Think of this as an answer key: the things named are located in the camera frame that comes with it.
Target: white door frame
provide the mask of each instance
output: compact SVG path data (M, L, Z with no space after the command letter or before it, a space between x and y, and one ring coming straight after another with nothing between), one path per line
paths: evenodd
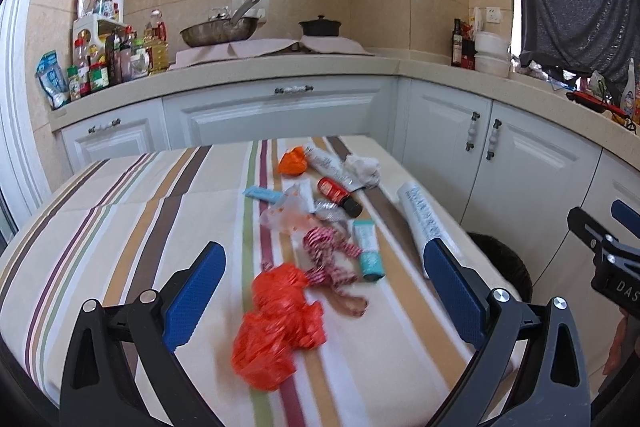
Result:
M0 4L0 188L19 228L51 195L27 103L26 82L35 82L24 69L29 3Z

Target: tablecloth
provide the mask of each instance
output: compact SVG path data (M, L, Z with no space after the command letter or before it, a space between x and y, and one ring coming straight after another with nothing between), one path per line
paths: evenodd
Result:
M261 228L265 203L251 185L284 190L277 173L287 150L313 140L340 155L377 157L382 185L358 194L361 219L378 226L386 277L350 287L369 299L364 317L334 311L324 293L327 342L296 354L297 372L274 393L251 390L230 367L233 338L251 309L250 284L264 260L304 264L286 235ZM317 173L306 174L315 179ZM159 289L191 265L209 241L227 268L191 340L176 356L228 426L407 427L424 425L457 382L471 350L422 277L396 190L412 177L367 137L273 139L114 158L67 182L0 257L0 333L28 375L54 402L66 348L88 298L104 306ZM465 258L490 287L511 291L460 227L433 202ZM135 353L127 359L150 413L166 422Z

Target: white cabinet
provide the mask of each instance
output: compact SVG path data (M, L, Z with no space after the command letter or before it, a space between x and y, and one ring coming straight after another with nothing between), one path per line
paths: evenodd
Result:
M640 239L611 217L611 203L616 200L622 200L640 212L640 173L611 153L603 151L582 208L620 242L640 248ZM607 360L616 326L622 318L615 304L591 288L593 274L593 253L570 233L533 286L536 303L546 303L555 296L562 296L569 303L589 374L598 370Z
M492 101L419 80L411 81L408 89L401 86L398 99L395 152L401 154L402 165L460 222L482 158ZM400 118L401 103L408 108L405 122Z
M366 134L387 147L395 110L396 78L389 76L242 82L164 99L173 149L336 134Z
M601 151L571 131L494 102L462 227L513 249L535 283L567 234L567 213L584 201Z
M62 130L71 167L169 149L162 100L148 100L109 111Z

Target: wall socket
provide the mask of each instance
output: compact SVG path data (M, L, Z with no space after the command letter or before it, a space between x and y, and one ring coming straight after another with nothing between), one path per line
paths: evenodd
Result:
M236 13L236 10L242 6L245 0L231 0L231 14ZM260 2L251 8L246 14L249 17L258 17L261 23L267 22L267 15L269 13L269 0L260 0Z
M487 8L486 21L494 24L500 24L502 22L502 10L500 10L500 8Z

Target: cabinet handle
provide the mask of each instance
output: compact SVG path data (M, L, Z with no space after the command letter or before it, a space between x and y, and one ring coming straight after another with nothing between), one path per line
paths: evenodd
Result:
M115 120L111 120L111 123L109 125L99 125L98 127L96 127L95 125L93 127L89 127L89 134L94 134L100 131L106 131L107 129L110 129L111 127L116 127L117 125L120 125L120 118L116 118Z
M489 147L486 150L487 161L491 161L491 158L495 156L495 146L498 143L498 129L500 129L501 125L502 122L496 118L494 126L491 129L491 136L489 137Z
M476 122L478 122L478 120L480 120L480 113L474 111L474 113L471 115L471 125L469 125L469 133L468 137L466 138L467 152L469 152L476 146L476 134L478 134L478 124Z
M299 92L313 91L314 86L276 87L273 94L297 94Z

